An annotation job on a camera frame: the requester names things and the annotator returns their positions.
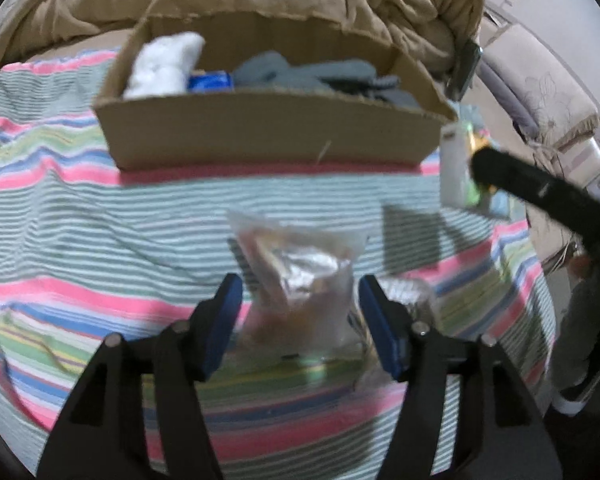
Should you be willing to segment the grey sock pair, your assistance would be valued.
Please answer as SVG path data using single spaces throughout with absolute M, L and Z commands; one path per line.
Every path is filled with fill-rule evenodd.
M 400 87 L 398 76 L 383 76 L 372 78 L 340 78 L 327 79 L 326 84 L 349 96 L 362 96 L 365 99 L 380 101 L 398 107 L 413 107 L 420 109 L 419 102 L 408 91 Z

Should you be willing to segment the bear print tissue pack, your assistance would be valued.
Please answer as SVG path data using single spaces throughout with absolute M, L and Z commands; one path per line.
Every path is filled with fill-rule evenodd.
M 506 220 L 512 206 L 505 192 L 478 183 L 470 169 L 471 157 L 492 142 L 471 122 L 456 122 L 441 129 L 440 136 L 440 202 L 442 206 Z

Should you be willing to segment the blue tissue packet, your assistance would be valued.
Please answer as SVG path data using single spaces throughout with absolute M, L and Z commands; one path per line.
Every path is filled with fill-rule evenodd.
M 222 70 L 193 73 L 187 83 L 187 91 L 194 93 L 230 91 L 233 87 L 232 75 Z

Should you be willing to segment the clear bag of snacks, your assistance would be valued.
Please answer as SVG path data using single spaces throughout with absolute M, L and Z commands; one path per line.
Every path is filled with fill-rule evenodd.
M 358 360 L 366 350 L 354 299 L 361 231 L 325 231 L 230 211 L 234 240 L 256 281 L 238 347 L 260 362 Z

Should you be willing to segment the cardboard box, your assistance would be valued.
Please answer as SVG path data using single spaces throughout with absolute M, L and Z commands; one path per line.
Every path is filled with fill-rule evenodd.
M 234 70 L 266 51 L 294 65 L 358 58 L 382 76 L 398 77 L 413 103 L 283 88 L 125 99 L 140 49 L 178 32 L 204 38 L 205 72 Z M 328 18 L 259 12 L 144 18 L 110 66 L 93 108 L 109 153 L 124 171 L 288 162 L 413 166 L 437 148 L 441 128 L 457 118 L 427 71 L 391 42 Z

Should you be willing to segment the white sock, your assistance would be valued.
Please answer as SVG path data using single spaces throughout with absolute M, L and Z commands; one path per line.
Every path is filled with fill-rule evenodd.
M 144 44 L 132 65 L 122 98 L 184 94 L 205 44 L 204 37 L 196 32 L 160 36 Z

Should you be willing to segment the striped colourful towel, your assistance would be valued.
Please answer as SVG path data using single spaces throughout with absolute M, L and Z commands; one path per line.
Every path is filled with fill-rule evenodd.
M 159 333 L 242 272 L 231 210 L 361 231 L 357 274 L 390 295 L 423 278 L 452 336 L 489 333 L 532 391 L 556 336 L 524 221 L 444 209 L 439 164 L 126 185 L 91 104 L 114 51 L 0 70 L 0 434 L 35 471 L 48 432 L 102 338 Z

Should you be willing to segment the beige cushioned chair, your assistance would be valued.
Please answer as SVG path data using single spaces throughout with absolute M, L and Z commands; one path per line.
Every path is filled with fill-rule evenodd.
M 522 156 L 600 200 L 600 110 L 568 67 L 521 24 L 484 14 L 476 81 L 505 114 Z

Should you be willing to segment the grey knitted sock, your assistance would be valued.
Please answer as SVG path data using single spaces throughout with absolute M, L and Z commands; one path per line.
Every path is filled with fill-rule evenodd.
M 360 93 L 384 88 L 375 67 L 351 58 L 291 65 L 278 52 L 268 51 L 243 62 L 232 73 L 235 88 L 283 88 L 294 90 Z

